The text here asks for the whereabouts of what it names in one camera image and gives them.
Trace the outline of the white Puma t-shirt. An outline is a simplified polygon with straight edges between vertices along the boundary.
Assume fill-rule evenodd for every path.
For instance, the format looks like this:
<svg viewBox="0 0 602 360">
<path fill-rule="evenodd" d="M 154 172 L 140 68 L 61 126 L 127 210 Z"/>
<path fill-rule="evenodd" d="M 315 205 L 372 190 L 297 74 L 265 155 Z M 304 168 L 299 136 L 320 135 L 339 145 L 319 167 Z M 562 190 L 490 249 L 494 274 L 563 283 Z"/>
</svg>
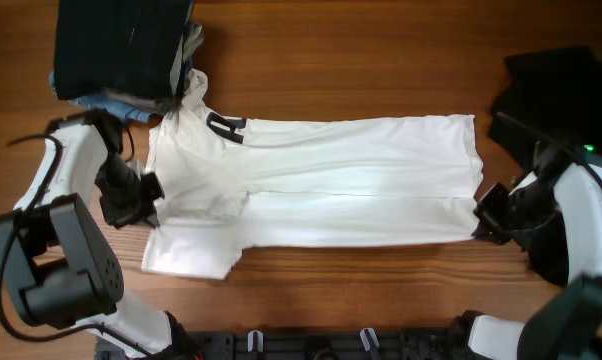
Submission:
<svg viewBox="0 0 602 360">
<path fill-rule="evenodd" d="M 149 133 L 164 197 L 147 272 L 224 279 L 252 247 L 382 247 L 464 241 L 482 182 L 466 114 L 333 122 L 224 117 L 189 73 Z"/>
</svg>

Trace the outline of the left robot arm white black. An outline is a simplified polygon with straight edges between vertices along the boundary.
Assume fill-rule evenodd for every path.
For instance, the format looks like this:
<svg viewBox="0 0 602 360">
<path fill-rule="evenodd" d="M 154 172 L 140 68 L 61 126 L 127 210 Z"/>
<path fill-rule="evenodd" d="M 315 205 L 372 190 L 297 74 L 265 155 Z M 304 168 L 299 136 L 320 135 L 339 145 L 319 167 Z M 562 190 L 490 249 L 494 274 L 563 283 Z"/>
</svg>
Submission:
<svg viewBox="0 0 602 360">
<path fill-rule="evenodd" d="M 0 215 L 0 324 L 46 343 L 91 332 L 129 358 L 178 359 L 196 347 L 179 323 L 126 290 L 120 263 L 88 203 L 100 190 L 106 223 L 158 224 L 163 189 L 121 156 L 126 131 L 105 110 L 51 121 L 33 182 Z"/>
</svg>

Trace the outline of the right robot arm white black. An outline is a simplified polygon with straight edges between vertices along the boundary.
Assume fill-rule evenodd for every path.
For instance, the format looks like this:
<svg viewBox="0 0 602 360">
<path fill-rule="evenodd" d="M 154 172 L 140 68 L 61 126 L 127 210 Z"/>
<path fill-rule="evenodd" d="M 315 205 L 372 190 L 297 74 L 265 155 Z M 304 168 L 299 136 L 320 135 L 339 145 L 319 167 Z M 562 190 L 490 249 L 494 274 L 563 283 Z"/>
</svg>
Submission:
<svg viewBox="0 0 602 360">
<path fill-rule="evenodd" d="M 602 359 L 602 168 L 572 163 L 493 186 L 475 211 L 561 291 L 526 322 L 466 312 L 463 349 L 480 359 Z"/>
</svg>

